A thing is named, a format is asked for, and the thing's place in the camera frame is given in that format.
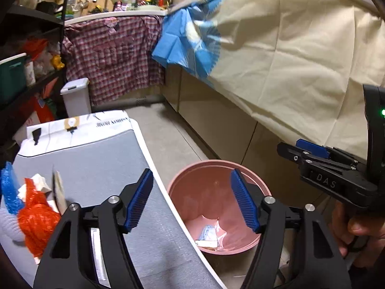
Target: green storage box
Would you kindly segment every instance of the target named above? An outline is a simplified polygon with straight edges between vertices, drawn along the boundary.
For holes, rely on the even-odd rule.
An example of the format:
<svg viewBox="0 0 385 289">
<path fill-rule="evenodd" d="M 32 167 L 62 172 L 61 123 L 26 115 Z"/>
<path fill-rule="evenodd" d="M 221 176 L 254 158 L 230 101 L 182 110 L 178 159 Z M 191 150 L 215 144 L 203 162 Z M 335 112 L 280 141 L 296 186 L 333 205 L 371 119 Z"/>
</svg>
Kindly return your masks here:
<svg viewBox="0 0 385 289">
<path fill-rule="evenodd" d="M 0 105 L 9 104 L 26 88 L 25 61 L 26 53 L 0 61 Z"/>
</svg>

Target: pink bucket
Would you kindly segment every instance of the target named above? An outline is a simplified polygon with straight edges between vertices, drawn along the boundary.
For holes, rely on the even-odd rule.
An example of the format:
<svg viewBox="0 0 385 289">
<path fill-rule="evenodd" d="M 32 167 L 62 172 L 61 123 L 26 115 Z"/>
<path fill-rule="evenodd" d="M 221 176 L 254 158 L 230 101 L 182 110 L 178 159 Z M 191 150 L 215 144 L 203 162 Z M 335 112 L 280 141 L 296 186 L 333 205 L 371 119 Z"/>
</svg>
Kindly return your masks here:
<svg viewBox="0 0 385 289">
<path fill-rule="evenodd" d="M 216 250 L 199 247 L 203 252 L 236 254 L 258 244 L 259 235 L 246 226 L 232 193 L 230 172 L 234 168 L 242 172 L 247 182 L 271 195 L 262 179 L 251 170 L 222 160 L 192 164 L 176 175 L 168 187 L 171 200 L 194 240 L 206 225 L 216 225 L 219 247 Z"/>
</svg>

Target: red checkered cloth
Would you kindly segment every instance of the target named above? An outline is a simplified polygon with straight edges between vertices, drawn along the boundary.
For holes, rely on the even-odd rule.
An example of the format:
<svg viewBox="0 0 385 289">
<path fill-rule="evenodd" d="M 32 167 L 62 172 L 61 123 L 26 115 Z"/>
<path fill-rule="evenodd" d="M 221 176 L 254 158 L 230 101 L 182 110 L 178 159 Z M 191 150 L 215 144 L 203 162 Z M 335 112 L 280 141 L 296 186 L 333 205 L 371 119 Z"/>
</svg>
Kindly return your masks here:
<svg viewBox="0 0 385 289">
<path fill-rule="evenodd" d="M 164 69 L 151 58 L 162 22 L 158 16 L 128 16 L 67 26 L 62 49 L 67 79 L 90 80 L 92 105 L 164 84 Z"/>
</svg>

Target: white trash can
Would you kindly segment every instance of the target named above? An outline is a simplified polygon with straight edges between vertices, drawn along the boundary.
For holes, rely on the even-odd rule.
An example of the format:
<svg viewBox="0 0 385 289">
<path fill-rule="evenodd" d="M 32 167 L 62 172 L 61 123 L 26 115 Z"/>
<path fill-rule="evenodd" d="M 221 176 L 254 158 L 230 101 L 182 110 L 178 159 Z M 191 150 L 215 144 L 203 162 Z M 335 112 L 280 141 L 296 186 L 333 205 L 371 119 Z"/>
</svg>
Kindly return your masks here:
<svg viewBox="0 0 385 289">
<path fill-rule="evenodd" d="M 69 118 L 91 113 L 88 78 L 67 82 L 60 90 Z"/>
</svg>

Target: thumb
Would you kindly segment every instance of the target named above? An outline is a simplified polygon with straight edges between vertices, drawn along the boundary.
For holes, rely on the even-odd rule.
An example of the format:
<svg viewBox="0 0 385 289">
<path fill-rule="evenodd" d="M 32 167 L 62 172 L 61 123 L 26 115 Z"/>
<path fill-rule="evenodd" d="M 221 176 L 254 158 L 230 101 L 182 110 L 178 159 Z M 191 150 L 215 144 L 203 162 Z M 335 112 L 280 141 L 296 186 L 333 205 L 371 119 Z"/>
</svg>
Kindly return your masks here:
<svg viewBox="0 0 385 289">
<path fill-rule="evenodd" d="M 348 222 L 348 231 L 356 236 L 385 238 L 385 218 L 357 215 Z"/>
</svg>

